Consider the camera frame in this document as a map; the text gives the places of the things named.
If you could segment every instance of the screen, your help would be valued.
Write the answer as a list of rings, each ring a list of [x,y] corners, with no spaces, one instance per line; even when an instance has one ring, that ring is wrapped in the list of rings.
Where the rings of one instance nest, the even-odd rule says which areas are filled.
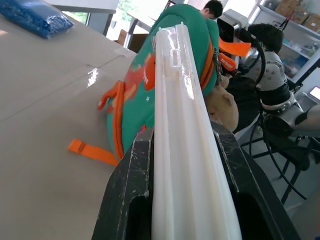
[[[314,89],[310,91],[310,95],[320,100],[320,88],[318,86],[315,86]]]

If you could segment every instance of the metal shelf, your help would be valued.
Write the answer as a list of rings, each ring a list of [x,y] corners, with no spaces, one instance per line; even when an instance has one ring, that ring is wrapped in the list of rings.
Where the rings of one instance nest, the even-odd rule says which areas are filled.
[[[298,51],[298,50],[296,50],[296,49],[294,49],[292,46],[290,46],[290,45],[288,45],[288,44],[286,44],[286,43],[284,43],[284,42],[282,43],[282,45],[285,46],[285,47],[287,47],[288,49],[291,49],[292,51],[296,52],[297,54],[305,57],[306,59],[310,59],[309,56],[303,54],[302,52],[300,52],[300,51]]]
[[[286,19],[285,16],[282,16],[279,13],[277,13],[277,12],[275,12],[265,6],[262,6],[261,4],[258,4],[258,7],[261,9],[261,11],[265,12],[266,14],[272,15],[275,18],[281,19],[283,21]],[[295,27],[299,31],[304,32],[305,34],[308,34],[309,36],[312,36],[312,37],[320,40],[320,33],[316,33],[315,31],[312,31],[311,29],[309,29],[301,24],[298,24],[294,21],[289,21],[288,24]]]

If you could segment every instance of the person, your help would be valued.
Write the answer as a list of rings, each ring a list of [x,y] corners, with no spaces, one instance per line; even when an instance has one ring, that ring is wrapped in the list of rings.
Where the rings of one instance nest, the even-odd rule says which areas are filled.
[[[266,23],[252,24],[248,27],[248,32],[262,43],[266,52],[278,54],[280,51],[284,35],[275,26]],[[249,126],[259,114],[260,105],[255,88],[256,79],[250,79],[246,74],[230,79],[226,90],[233,95],[239,110],[239,121],[234,133]]]
[[[222,3],[219,0],[210,0],[201,10],[205,19],[216,19],[222,15]]]

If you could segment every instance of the robotic arm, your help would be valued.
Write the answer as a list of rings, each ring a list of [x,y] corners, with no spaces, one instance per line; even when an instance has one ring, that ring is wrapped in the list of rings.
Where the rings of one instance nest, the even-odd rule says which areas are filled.
[[[240,40],[252,42],[253,46],[257,45],[255,36],[244,29],[244,16],[239,15],[229,9],[218,19],[221,38],[228,42]],[[320,136],[319,105],[307,112],[303,111],[294,93],[289,90],[284,65],[276,53],[263,51],[258,56],[248,56],[243,65],[250,66],[249,71],[243,76],[257,83],[261,105],[266,113],[264,123],[269,132],[284,137]]]

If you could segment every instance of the green backpack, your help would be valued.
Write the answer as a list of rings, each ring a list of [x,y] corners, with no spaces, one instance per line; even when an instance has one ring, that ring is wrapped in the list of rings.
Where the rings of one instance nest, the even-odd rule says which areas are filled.
[[[149,36],[133,60],[124,81],[106,92],[98,109],[107,103],[108,138],[113,153],[119,160],[127,152],[137,133],[155,125],[155,55],[153,36],[159,28],[187,26],[195,66],[202,93],[207,96],[217,81],[213,67],[213,49],[219,49],[219,29],[213,20],[205,20],[201,12],[191,5],[177,4],[163,12],[153,25]]]

